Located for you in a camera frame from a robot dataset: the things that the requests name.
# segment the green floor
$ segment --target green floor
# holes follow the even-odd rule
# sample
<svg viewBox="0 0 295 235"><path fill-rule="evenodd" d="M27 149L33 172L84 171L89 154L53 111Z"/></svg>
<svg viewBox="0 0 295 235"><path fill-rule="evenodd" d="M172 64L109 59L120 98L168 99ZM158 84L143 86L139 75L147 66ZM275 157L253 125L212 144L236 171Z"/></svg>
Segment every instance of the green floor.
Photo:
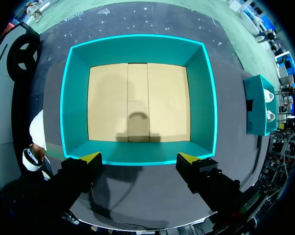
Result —
<svg viewBox="0 0 295 235"><path fill-rule="evenodd" d="M83 0L79 2L76 0L59 0L44 12L45 16L38 23L32 21L30 26L37 32L43 33L60 21L90 8L132 1L139 0ZM228 7L225 1L156 0L154 2L186 7L218 20L226 31L244 69L252 75L264 75L276 89L279 87L273 53L270 50L263 49L256 42L242 24L239 16Z"/></svg>

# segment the teal container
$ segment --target teal container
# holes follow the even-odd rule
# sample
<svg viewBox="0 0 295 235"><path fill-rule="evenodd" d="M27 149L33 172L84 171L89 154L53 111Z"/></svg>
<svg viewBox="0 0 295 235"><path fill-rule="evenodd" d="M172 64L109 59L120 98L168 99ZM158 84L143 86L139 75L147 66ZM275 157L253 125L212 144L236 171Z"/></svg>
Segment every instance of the teal container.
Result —
<svg viewBox="0 0 295 235"><path fill-rule="evenodd" d="M191 141L112 142L88 139L90 67L118 63L186 67ZM203 43L172 36L135 34L101 38L70 49L60 99L60 129L66 158L79 158L99 151L104 164L164 165L176 163L178 152L201 158L212 157L216 149L217 117L215 84Z"/></svg>
<svg viewBox="0 0 295 235"><path fill-rule="evenodd" d="M277 101L274 86L263 76L257 75L244 80L247 104L252 110L247 111L246 132L248 134L267 136L277 129ZM264 89L274 94L270 103L265 102ZM275 114L275 120L267 122L266 112Z"/></svg>

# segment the glowing edge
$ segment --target glowing edge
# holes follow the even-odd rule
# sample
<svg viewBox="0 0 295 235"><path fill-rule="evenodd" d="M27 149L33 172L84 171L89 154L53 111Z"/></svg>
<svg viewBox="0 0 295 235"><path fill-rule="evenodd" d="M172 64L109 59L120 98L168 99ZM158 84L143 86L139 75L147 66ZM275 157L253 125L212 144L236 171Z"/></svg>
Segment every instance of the glowing edge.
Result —
<svg viewBox="0 0 295 235"><path fill-rule="evenodd" d="M166 36L166 35L155 35L155 34L127 34L127 35L119 35L119 36L112 36L112 37L105 37L105 38L99 38L99 39L95 39L92 41L88 41L85 43L81 43L78 45L75 45L73 47L70 48L70 51L68 53L68 57L67 57L67 61L66 61L66 65L65 65L65 70L64 70L64 75L63 75L63 81L61 84L61 92L60 92L60 135L61 135L61 143L63 145L63 152L64 152L64 156L65 158L71 157L71 158L75 158L77 159L78 157L75 156L70 156L67 154L66 152L66 148L65 148L65 142L64 142L64 134L63 134L63 91L64 91L64 84L65 84L65 80L66 80L66 74L67 74L67 68L68 68L68 63L69 63L69 59L70 59L70 55L72 53L73 48L75 47L79 47L85 44L89 44L89 43L94 43L94 42L99 42L99 41L103 41L103 40L107 40L107 39L113 39L113 38L124 38L124 37L161 37L161 38L174 38L174 39L180 39L183 41L188 41L188 42L192 42L192 43L196 43L199 45L202 45L203 47L203 51L206 57L206 63L209 69L209 73L210 73L210 78L211 78L211 84L212 84L212 89L213 89L213 100L214 100L214 140L213 140L213 151L211 154L207 154L204 156L201 156L201 158L209 158L209 157L213 157L215 155L216 152L216 142L217 142L217 127L218 127L218 114L217 114L217 98L216 98L216 88L215 88L215 82L214 82L214 77L213 77L213 72L212 72L212 67L211 67L211 63L205 48L205 45L201 42L197 42L194 40L190 40L190 39L185 39L185 38L180 38L180 37L174 37L174 36ZM153 162L153 163L136 163L135 165L168 165L168 164L175 164L176 160L173 161L166 161L166 162ZM108 162L108 161L103 161L103 164L108 164L108 165L133 165L131 163L119 163L119 162Z"/></svg>

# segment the black tire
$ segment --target black tire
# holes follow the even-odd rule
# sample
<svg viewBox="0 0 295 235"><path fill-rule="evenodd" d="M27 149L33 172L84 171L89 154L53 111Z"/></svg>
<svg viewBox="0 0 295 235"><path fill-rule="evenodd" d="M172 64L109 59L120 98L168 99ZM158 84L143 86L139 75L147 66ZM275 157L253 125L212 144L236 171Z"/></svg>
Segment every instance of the black tire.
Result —
<svg viewBox="0 0 295 235"><path fill-rule="evenodd" d="M26 49L21 49L26 44L28 44ZM37 52L36 60L33 57L35 52ZM11 46L7 56L7 70L11 79L14 82L30 81L34 76L40 55L40 40L31 34L19 37ZM21 63L25 65L25 69L19 65Z"/></svg>

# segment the gray table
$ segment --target gray table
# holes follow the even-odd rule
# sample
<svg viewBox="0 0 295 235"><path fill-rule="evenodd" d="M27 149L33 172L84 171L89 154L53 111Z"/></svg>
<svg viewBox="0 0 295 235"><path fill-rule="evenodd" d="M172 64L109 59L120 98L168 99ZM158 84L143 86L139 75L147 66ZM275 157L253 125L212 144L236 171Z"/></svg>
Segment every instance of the gray table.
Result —
<svg viewBox="0 0 295 235"><path fill-rule="evenodd" d="M242 69L210 56L218 102L218 138L214 160L223 173L253 185L261 172L269 137L262 137L259 159L257 139L246 133L246 99ZM61 158L59 99L64 62L50 67L44 95L44 129L47 148ZM54 173L59 158L50 156ZM119 230L162 229L185 225L211 215L203 199L192 194L175 165L107 165L89 193L81 194L71 208L82 221Z"/></svg>

